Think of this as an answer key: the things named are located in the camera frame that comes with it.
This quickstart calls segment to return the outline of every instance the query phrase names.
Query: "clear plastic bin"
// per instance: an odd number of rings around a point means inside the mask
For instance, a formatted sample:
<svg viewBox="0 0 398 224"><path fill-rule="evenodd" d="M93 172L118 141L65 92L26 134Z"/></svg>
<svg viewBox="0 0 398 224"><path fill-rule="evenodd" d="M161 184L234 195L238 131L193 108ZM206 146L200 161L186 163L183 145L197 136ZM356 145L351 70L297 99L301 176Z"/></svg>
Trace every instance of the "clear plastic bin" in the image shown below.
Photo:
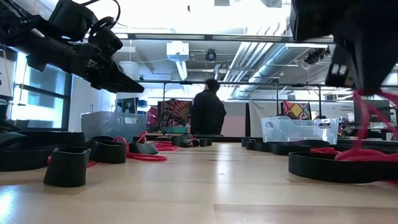
<svg viewBox="0 0 398 224"><path fill-rule="evenodd" d="M315 121L293 120L287 116L261 118L264 142L289 142L305 139L337 143L338 118Z"/></svg>
<svg viewBox="0 0 398 224"><path fill-rule="evenodd" d="M81 130L87 139L94 136L124 137L127 141L147 127L147 114L100 111L81 115Z"/></svg>

